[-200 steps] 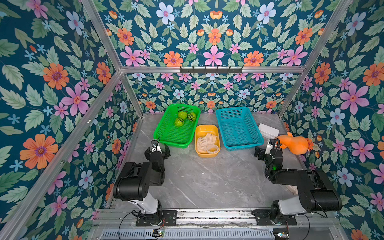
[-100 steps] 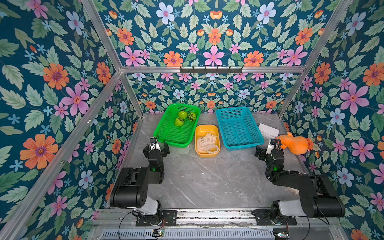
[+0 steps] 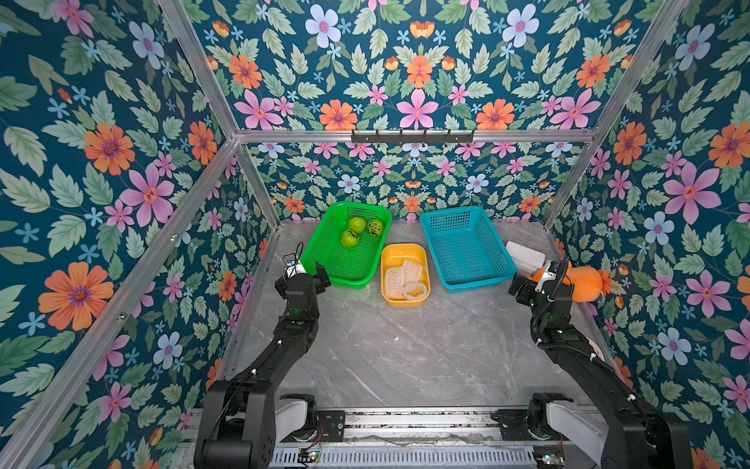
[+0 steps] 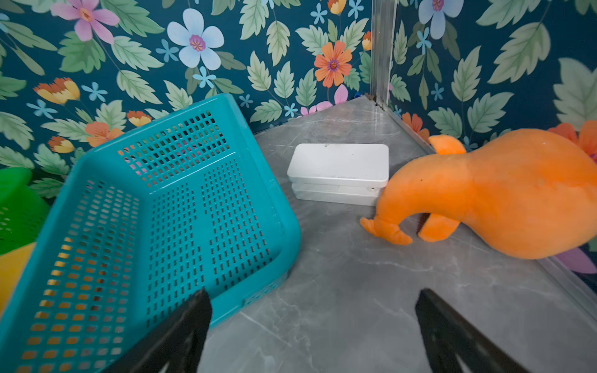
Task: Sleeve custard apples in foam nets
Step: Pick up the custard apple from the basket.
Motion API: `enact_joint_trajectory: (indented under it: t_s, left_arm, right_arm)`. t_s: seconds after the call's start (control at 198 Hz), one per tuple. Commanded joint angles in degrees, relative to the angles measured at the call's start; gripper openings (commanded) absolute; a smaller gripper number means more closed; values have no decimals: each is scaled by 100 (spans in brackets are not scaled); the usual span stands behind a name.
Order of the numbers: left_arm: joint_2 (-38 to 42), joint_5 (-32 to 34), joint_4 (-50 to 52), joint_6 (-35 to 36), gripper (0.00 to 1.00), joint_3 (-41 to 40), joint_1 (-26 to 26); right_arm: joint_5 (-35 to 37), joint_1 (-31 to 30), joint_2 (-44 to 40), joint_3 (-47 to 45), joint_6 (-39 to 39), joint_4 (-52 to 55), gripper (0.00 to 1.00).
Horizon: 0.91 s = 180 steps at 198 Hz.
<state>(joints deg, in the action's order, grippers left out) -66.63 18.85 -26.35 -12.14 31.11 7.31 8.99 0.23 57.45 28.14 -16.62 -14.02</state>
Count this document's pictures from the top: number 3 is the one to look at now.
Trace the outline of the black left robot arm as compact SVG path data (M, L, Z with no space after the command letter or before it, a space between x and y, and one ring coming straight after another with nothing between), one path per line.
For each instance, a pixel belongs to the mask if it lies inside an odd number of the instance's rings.
M318 295L331 281L322 265L314 265L310 274L298 263L275 287L286 305L271 342L244 371L215 381L206 393L195 440L196 468L267 468L275 446L306 425L308 397L292 397L279 406L275 395L316 339Z

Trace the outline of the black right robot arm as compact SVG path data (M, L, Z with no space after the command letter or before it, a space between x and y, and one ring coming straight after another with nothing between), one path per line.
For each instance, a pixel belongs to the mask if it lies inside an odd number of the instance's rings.
M689 429L640 397L570 321L575 287L555 266L538 281L515 275L509 292L531 309L536 346L565 371L594 406L588 412L561 394L536 393L527 425L535 436L568 438L602 468L689 468Z

